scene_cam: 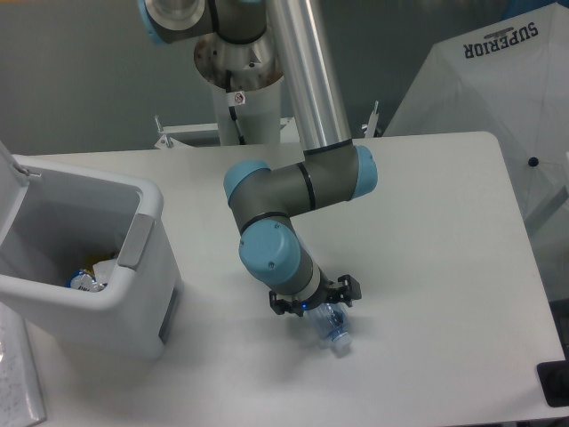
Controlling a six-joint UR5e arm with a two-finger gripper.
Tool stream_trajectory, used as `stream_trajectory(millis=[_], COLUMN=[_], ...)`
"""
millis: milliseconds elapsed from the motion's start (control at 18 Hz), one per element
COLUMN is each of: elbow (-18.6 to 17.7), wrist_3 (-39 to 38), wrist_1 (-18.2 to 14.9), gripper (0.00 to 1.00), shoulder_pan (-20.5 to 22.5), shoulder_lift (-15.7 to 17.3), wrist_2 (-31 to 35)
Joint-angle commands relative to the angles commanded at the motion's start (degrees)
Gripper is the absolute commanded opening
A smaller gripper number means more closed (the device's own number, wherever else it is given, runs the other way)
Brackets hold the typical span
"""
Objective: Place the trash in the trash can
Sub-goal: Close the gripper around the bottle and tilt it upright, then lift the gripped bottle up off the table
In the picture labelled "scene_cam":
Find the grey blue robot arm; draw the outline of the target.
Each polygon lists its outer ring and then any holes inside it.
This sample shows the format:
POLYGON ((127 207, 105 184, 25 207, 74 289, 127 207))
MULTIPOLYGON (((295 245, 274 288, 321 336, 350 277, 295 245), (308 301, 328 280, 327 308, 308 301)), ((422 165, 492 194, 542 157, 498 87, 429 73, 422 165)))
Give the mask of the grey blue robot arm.
POLYGON ((141 1, 139 11, 156 43, 196 39, 196 67, 221 91, 218 125, 235 143, 250 143, 261 124, 245 118, 252 95, 279 81, 289 86, 303 160, 278 169, 245 160, 223 182, 239 257, 268 287, 271 309, 302 316, 358 300, 358 282, 329 280, 292 224, 296 215, 362 197, 378 181, 371 151, 351 138, 319 2, 141 1))

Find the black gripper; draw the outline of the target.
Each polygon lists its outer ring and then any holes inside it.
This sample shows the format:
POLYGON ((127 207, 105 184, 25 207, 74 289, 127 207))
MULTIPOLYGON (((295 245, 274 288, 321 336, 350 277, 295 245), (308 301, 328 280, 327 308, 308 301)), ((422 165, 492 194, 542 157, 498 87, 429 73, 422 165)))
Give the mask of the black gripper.
POLYGON ((302 317, 305 311, 313 310, 324 303, 344 303, 351 308, 353 301, 361 299, 361 286, 349 274, 338 277, 335 282, 322 279, 312 295, 296 294, 291 301, 274 291, 268 292, 269 307, 277 315, 289 313, 299 317, 302 317))

